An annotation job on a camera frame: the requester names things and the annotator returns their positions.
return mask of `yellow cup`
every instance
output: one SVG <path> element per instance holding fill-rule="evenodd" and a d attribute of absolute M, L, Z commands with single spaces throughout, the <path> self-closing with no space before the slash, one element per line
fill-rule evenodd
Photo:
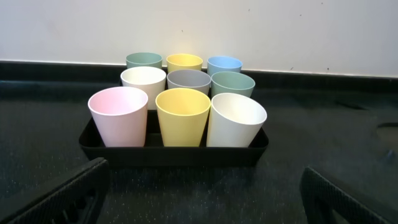
<path fill-rule="evenodd" d="M 203 63 L 200 57 L 190 54 L 170 55 L 166 58 L 166 61 L 167 71 L 169 73 L 181 69 L 201 70 L 201 65 Z"/>
<path fill-rule="evenodd" d="M 199 146 L 211 101 L 189 88 L 165 90 L 156 97 L 164 146 Z"/>

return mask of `tray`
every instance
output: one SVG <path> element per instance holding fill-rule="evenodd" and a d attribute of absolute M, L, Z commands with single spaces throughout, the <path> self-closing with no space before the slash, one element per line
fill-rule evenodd
<path fill-rule="evenodd" d="M 144 147 L 105 147 L 93 118 L 79 144 L 90 160 L 103 157 L 110 167 L 254 166 L 268 145 L 262 128 L 249 147 L 206 147 L 206 137 L 207 125 L 199 147 L 165 147 L 157 112 L 150 110 Z"/>

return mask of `plastic cup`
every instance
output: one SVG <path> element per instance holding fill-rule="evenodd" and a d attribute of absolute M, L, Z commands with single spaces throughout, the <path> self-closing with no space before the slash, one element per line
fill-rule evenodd
<path fill-rule="evenodd" d="M 207 60 L 207 74 L 212 76 L 217 72 L 241 72 L 243 63 L 232 57 L 215 56 Z"/>
<path fill-rule="evenodd" d="M 142 147 L 148 96 L 140 89 L 114 87 L 95 93 L 88 107 L 106 147 Z"/>
<path fill-rule="evenodd" d="M 203 63 L 200 57 L 191 54 L 170 55 L 166 58 L 166 61 L 167 71 L 169 73 L 181 69 L 201 70 L 201 65 Z"/>
<path fill-rule="evenodd" d="M 127 68 L 140 66 L 162 68 L 162 61 L 162 56 L 149 52 L 134 53 L 126 57 Z"/>
<path fill-rule="evenodd" d="M 156 98 L 164 146 L 199 146 L 210 110 L 210 99 L 189 88 L 163 91 Z"/>
<path fill-rule="evenodd" d="M 167 75 L 167 86 L 169 89 L 191 88 L 207 95 L 210 83 L 210 76 L 198 70 L 177 70 Z"/>
<path fill-rule="evenodd" d="M 166 73 L 154 67 L 134 67 L 120 75 L 123 86 L 135 87 L 148 95 L 148 110 L 156 110 L 156 96 L 164 91 Z"/>
<path fill-rule="evenodd" d="M 256 82 L 238 72 L 217 72 L 211 76 L 211 97 L 220 93 L 237 93 L 250 97 Z"/>
<path fill-rule="evenodd" d="M 256 101 L 235 93 L 221 93 L 211 100 L 208 147 L 248 147 L 267 112 Z"/>

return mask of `white wall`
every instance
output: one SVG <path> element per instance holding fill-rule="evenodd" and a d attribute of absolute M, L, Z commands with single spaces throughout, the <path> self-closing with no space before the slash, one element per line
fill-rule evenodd
<path fill-rule="evenodd" d="M 397 0 L 0 0 L 0 60 L 122 64 L 132 52 L 186 52 L 237 57 L 243 69 L 398 76 L 397 9 Z"/>

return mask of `countertop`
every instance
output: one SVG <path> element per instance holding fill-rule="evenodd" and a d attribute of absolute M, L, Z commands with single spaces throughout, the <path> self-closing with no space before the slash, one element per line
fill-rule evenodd
<path fill-rule="evenodd" d="M 0 199 L 88 161 L 88 98 L 116 83 L 0 82 Z M 111 171 L 98 223 L 306 223 L 300 176 L 317 166 L 398 210 L 398 95 L 254 90 L 269 146 L 256 167 Z"/>

